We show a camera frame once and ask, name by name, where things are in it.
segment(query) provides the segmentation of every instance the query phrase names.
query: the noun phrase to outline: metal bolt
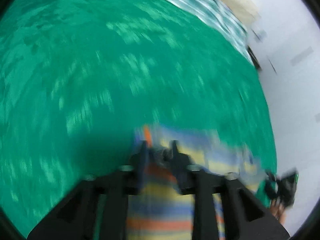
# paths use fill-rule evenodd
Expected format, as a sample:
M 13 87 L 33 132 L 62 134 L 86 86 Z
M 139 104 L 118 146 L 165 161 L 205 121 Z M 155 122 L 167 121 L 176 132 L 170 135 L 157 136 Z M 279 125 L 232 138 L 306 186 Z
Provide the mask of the metal bolt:
M 234 173 L 234 172 L 228 172 L 226 175 L 225 175 L 226 179 L 227 180 L 234 180 L 234 179 L 238 179 L 239 178 L 239 175 Z
M 189 171 L 199 171 L 200 170 L 200 166 L 198 164 L 190 164 L 187 166 L 187 169 Z

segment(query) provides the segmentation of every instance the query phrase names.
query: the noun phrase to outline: hand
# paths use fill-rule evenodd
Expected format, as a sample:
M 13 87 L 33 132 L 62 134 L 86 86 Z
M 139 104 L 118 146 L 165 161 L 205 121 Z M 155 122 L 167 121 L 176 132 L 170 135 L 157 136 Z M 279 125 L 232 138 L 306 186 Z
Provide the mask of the hand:
M 284 206 L 282 204 L 276 204 L 276 201 L 273 200 L 270 205 L 270 211 L 273 216 L 279 220 L 281 225 L 283 225 L 286 218 L 286 214 L 284 213 Z

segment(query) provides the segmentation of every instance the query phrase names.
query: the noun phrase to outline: teal cloth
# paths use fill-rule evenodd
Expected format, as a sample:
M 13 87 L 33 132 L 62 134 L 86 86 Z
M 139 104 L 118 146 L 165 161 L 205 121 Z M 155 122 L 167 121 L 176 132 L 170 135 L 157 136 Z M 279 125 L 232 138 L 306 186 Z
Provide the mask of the teal cloth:
M 16 0 L 0 58 L 0 204 L 24 236 L 84 175 L 123 164 L 145 123 L 217 130 L 276 169 L 254 67 L 166 0 Z
M 167 0 L 218 30 L 249 62 L 246 27 L 220 0 Z

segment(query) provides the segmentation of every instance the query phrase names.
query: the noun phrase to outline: yellow stripe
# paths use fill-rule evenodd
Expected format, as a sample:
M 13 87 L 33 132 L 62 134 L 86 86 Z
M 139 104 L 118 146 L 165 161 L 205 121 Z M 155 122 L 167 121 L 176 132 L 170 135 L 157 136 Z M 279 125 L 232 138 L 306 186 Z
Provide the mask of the yellow stripe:
M 128 240 L 190 240 L 191 239 L 191 232 L 180 232 L 174 234 L 155 234 L 150 233 L 146 235 L 142 234 L 128 234 Z
M 250 184 L 250 185 L 245 185 L 245 187 L 253 192 L 256 192 L 259 188 L 259 183 L 257 184 Z
M 227 172 L 239 172 L 238 166 L 231 166 L 225 163 L 209 161 L 209 170 L 218 174 L 225 174 Z
M 163 186 L 156 183 L 147 184 L 141 191 L 142 195 L 162 198 L 164 200 L 171 200 L 184 203 L 193 203 L 192 195 L 179 195 L 172 187 Z
M 218 203 L 221 203 L 221 197 L 219 194 L 212 194 L 214 200 Z
M 218 230 L 219 232 L 224 233 L 224 224 L 218 223 Z
M 160 144 L 161 144 L 162 147 L 167 147 L 168 148 L 170 146 L 169 141 L 167 141 L 165 139 L 162 139 L 160 141 Z M 181 153 L 189 155 L 196 164 L 205 165 L 204 152 L 203 151 L 194 150 L 194 149 L 191 149 L 191 148 L 188 148 L 188 147 L 183 147 L 181 145 L 178 145 L 178 150 Z
M 257 173 L 257 166 L 255 164 L 250 164 L 250 163 L 244 163 L 244 170 L 247 173 Z

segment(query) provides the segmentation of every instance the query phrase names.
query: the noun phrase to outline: orange stripe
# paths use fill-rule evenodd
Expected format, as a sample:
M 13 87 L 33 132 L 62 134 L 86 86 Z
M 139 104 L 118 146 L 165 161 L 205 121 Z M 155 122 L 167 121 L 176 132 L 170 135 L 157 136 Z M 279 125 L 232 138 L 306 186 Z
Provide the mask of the orange stripe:
M 165 168 L 157 166 L 155 163 L 151 163 L 147 169 L 146 173 L 148 175 L 153 175 L 155 177 L 160 177 L 162 179 L 166 179 L 170 182 L 177 183 L 177 179 L 171 174 L 171 172 Z
M 145 125 L 145 126 L 143 127 L 143 132 L 144 132 L 144 138 L 145 138 L 146 141 L 147 141 L 148 147 L 151 147 L 151 146 L 152 146 L 152 136 L 151 136 L 149 127 L 148 127 L 147 125 Z
M 217 218 L 217 222 L 220 223 L 220 224 L 223 224 L 224 223 L 224 220 L 221 216 L 219 215 L 216 215 L 216 218 Z
M 185 221 L 160 221 L 148 219 L 127 219 L 127 227 L 134 230 L 183 231 L 191 230 L 192 223 Z

